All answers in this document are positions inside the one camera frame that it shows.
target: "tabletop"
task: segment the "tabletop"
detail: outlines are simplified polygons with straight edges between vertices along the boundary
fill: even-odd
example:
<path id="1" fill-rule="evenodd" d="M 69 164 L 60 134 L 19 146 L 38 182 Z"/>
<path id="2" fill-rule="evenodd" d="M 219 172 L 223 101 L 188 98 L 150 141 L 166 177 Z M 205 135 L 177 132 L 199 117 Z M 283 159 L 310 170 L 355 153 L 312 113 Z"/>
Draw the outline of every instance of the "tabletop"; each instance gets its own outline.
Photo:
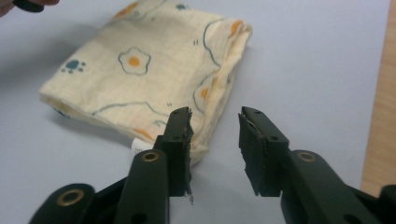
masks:
<path id="1" fill-rule="evenodd" d="M 358 188 L 370 132 L 389 1 L 192 1 L 239 18 L 253 36 L 214 131 L 192 167 L 195 203 L 172 198 L 171 223 L 282 223 L 278 198 L 256 197 L 238 148 L 241 106 L 264 112 L 290 149 L 321 155 Z M 125 177 L 131 139 L 65 119 L 38 90 L 130 0 L 61 1 L 40 14 L 0 19 L 0 217 L 28 223 L 56 189 L 103 189 Z"/>

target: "fabric fold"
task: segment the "fabric fold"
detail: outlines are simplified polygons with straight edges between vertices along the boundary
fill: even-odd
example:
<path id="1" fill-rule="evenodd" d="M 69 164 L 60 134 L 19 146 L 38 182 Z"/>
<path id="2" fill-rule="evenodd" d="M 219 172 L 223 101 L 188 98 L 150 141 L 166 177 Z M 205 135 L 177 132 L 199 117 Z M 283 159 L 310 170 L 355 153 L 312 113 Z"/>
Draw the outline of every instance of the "fabric fold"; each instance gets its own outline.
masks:
<path id="1" fill-rule="evenodd" d="M 40 90 L 55 110 L 153 143 L 169 114 L 192 110 L 191 163 L 227 103 L 251 27 L 163 0 L 137 1 L 78 49 Z"/>

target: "bolt hole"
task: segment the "bolt hole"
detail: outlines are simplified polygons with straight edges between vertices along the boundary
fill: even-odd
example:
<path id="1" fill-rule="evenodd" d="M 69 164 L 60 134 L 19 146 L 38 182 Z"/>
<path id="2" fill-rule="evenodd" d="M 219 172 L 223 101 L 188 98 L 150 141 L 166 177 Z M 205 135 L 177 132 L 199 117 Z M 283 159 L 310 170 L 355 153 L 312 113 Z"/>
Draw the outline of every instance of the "bolt hole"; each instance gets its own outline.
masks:
<path id="1" fill-rule="evenodd" d="M 312 162 L 317 159 L 314 154 L 309 152 L 300 152 L 298 153 L 298 157 L 300 158 L 300 160 L 308 162 Z"/>
<path id="2" fill-rule="evenodd" d="M 147 220 L 148 220 L 148 216 L 146 216 L 146 214 L 138 213 L 132 217 L 131 223 L 132 224 L 142 224 L 142 223 L 145 223 Z"/>
<path id="3" fill-rule="evenodd" d="M 160 155 L 155 152 L 148 152 L 143 155 L 143 161 L 156 161 L 158 158 L 160 158 Z"/>
<path id="4" fill-rule="evenodd" d="M 346 220 L 347 223 L 350 223 L 350 224 L 361 224 L 360 219 L 358 219 L 357 217 L 350 215 L 350 214 L 345 214 L 344 219 Z"/>
<path id="5" fill-rule="evenodd" d="M 70 189 L 59 196 L 58 200 L 56 201 L 57 204 L 60 206 L 69 206 L 74 203 L 77 203 L 84 197 L 84 191 L 81 189 Z"/>

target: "paw print pattern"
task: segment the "paw print pattern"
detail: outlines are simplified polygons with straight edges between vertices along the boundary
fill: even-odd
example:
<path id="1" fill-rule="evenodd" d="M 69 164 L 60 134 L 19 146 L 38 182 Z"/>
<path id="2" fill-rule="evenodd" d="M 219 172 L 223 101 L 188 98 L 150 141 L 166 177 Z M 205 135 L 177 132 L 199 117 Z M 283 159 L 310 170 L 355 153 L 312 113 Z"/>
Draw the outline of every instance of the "paw print pattern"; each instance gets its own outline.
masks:
<path id="1" fill-rule="evenodd" d="M 73 74 L 75 72 L 83 72 L 85 65 L 87 64 L 79 60 L 71 60 L 64 65 L 61 71 L 63 73 L 68 73 L 68 74 Z"/>
<path id="2" fill-rule="evenodd" d="M 124 72 L 137 76 L 143 76 L 148 72 L 150 60 L 151 56 L 137 47 L 132 47 L 119 56 Z"/>
<path id="3" fill-rule="evenodd" d="M 176 8 L 177 8 L 179 11 L 181 11 L 181 10 L 189 10 L 189 9 L 190 9 L 189 6 L 184 5 L 184 4 L 177 4 L 177 5 L 176 5 Z"/>

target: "black plastic part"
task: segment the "black plastic part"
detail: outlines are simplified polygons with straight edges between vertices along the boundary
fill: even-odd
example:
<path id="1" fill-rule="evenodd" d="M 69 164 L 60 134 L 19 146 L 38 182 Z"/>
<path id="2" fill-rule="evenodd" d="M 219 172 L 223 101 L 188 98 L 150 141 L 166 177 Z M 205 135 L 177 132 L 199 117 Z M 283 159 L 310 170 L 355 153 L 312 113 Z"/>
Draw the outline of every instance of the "black plastic part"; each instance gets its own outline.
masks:
<path id="1" fill-rule="evenodd" d="M 242 107 L 239 147 L 246 173 L 256 195 L 278 197 L 281 161 L 290 152 L 289 140 L 261 111 Z"/>
<path id="2" fill-rule="evenodd" d="M 95 192 L 86 184 L 71 184 L 53 192 L 37 210 L 31 224 L 94 223 Z"/>
<path id="3" fill-rule="evenodd" d="M 286 169 L 308 223 L 379 223 L 318 154 L 294 150 L 288 156 Z"/>
<path id="4" fill-rule="evenodd" d="M 305 212 L 303 205 L 299 200 L 294 200 L 282 195 L 280 201 L 283 217 L 287 224 L 307 224 L 308 214 Z"/>
<path id="5" fill-rule="evenodd" d="M 165 152 L 168 158 L 169 196 L 191 194 L 190 144 L 193 135 L 191 111 L 182 107 L 173 111 L 163 135 L 157 137 L 154 148 Z"/>
<path id="6" fill-rule="evenodd" d="M 44 6 L 32 3 L 29 0 L 14 0 L 12 3 L 16 7 L 28 12 L 42 12 L 44 10 Z"/>
<path id="7" fill-rule="evenodd" d="M 378 198 L 377 213 L 384 223 L 396 222 L 396 185 L 382 188 Z"/>
<path id="8" fill-rule="evenodd" d="M 134 156 L 114 224 L 169 223 L 166 161 L 165 153 L 157 149 Z"/>
<path id="9" fill-rule="evenodd" d="M 377 214 L 377 198 L 362 192 L 358 189 L 348 186 L 350 191 L 361 201 L 361 203 L 370 211 L 371 214 Z"/>
<path id="10" fill-rule="evenodd" d="M 95 224 L 112 223 L 125 185 L 126 177 L 96 193 Z"/>

